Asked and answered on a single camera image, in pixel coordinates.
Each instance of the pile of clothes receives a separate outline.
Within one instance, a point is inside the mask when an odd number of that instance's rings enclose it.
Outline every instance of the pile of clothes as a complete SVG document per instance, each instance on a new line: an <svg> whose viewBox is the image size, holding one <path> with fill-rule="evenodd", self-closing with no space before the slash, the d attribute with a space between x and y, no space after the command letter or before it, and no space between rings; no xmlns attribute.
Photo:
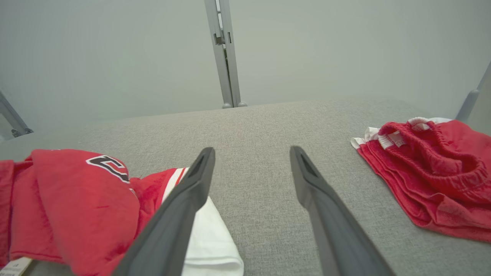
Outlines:
<svg viewBox="0 0 491 276"><path fill-rule="evenodd" d="M20 257L109 276L187 168L129 178L118 159L65 149L0 162L0 267ZM183 275L244 273L225 223L208 198L196 213Z"/></svg>
<svg viewBox="0 0 491 276"><path fill-rule="evenodd" d="M351 144L414 224L491 243L491 137L456 120L416 117L369 127Z"/></svg>

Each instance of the white trim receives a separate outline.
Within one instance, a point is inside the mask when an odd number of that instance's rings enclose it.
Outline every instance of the white trim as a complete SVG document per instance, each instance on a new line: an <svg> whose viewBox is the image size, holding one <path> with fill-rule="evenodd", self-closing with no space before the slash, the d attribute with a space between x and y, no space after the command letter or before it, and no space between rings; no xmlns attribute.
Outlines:
<svg viewBox="0 0 491 276"><path fill-rule="evenodd" d="M182 171L183 168L178 168L170 177L169 182L167 182L167 185L165 186L164 195L162 196L162 202L164 202L164 200L169 196L172 189L176 186L177 179L179 178L179 175L181 175Z"/></svg>
<svg viewBox="0 0 491 276"><path fill-rule="evenodd" d="M423 117L414 117L408 120L408 123L412 126L414 131L424 131L430 129L428 126L428 122L432 121L435 124L450 122L451 119L435 117L431 119L426 119ZM365 138L351 138L350 143L351 146L355 149L359 149L360 145L366 144L366 142L371 140L378 140L383 149L386 149L390 146L396 145L400 147L405 144L404 139L399 134L399 131L395 131L388 135L380 135L379 136L378 128L369 127L365 131Z"/></svg>
<svg viewBox="0 0 491 276"><path fill-rule="evenodd" d="M135 190L133 190L132 188L130 188L130 191L135 195L135 197L138 199L138 196L136 195L135 193Z"/></svg>
<svg viewBox="0 0 491 276"><path fill-rule="evenodd" d="M179 183L181 183L181 180L183 180L183 178L184 178L184 176L186 175L186 173L188 173L188 170L189 170L189 167L184 168L183 177L181 177L181 179L179 180Z"/></svg>

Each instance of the white stripe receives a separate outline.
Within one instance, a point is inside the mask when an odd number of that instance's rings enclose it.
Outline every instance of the white stripe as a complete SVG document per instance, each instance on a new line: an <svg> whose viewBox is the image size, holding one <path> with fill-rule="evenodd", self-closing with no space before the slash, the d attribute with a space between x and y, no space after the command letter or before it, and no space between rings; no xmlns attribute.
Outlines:
<svg viewBox="0 0 491 276"><path fill-rule="evenodd" d="M181 180L183 180L183 178L184 178L184 176L186 175L186 173L188 173L188 170L189 170L189 167L184 168L183 177L181 177L181 179L179 180L179 183L181 182Z"/></svg>
<svg viewBox="0 0 491 276"><path fill-rule="evenodd" d="M452 121L452 119L435 117L435 118L430 118L430 121L434 122L435 124L441 124L441 123L448 123Z"/></svg>
<svg viewBox="0 0 491 276"><path fill-rule="evenodd" d="M423 118L423 117L414 117L414 118L411 118L408 120L408 123L412 126L415 126L417 124L426 124L428 123L430 120L426 119L426 118Z"/></svg>
<svg viewBox="0 0 491 276"><path fill-rule="evenodd" d="M379 135L379 143L383 149L394 145L394 143L392 143L392 141L387 138L387 135Z"/></svg>
<svg viewBox="0 0 491 276"><path fill-rule="evenodd" d="M181 175L182 171L183 168L176 169L176 171L170 177L169 182L167 182L167 186L165 187L164 195L162 196L162 202L167 198L167 196L169 196L172 189L176 186L177 179L179 178L179 175Z"/></svg>
<svg viewBox="0 0 491 276"><path fill-rule="evenodd" d="M397 146L397 147L400 147L402 145L405 145L406 142L404 142L404 139L402 138L402 135L399 131L396 131L396 132L393 132L389 135L387 135L391 140L392 142Z"/></svg>
<svg viewBox="0 0 491 276"><path fill-rule="evenodd" d="M359 149L360 145L366 144L366 142L371 140L379 139L379 129L378 128L367 128L365 131L365 138L351 138L351 145L355 149Z"/></svg>

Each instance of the clothing tag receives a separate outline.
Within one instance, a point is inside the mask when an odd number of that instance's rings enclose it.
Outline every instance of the clothing tag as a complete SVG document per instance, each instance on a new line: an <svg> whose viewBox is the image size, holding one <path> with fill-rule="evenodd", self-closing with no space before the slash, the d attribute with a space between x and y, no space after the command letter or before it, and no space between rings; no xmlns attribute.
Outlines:
<svg viewBox="0 0 491 276"><path fill-rule="evenodd" d="M11 261L0 271L0 276L21 276L31 261L26 257Z"/></svg>

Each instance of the white cloth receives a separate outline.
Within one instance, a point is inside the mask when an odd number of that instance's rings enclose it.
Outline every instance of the white cloth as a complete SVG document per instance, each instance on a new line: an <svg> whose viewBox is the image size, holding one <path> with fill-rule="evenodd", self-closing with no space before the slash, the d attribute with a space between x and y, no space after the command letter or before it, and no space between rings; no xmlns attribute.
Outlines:
<svg viewBox="0 0 491 276"><path fill-rule="evenodd" d="M188 168L177 169L165 188L163 201ZM221 219L220 213L208 197L196 212L188 251L184 259L183 276L243 276L244 262Z"/></svg>

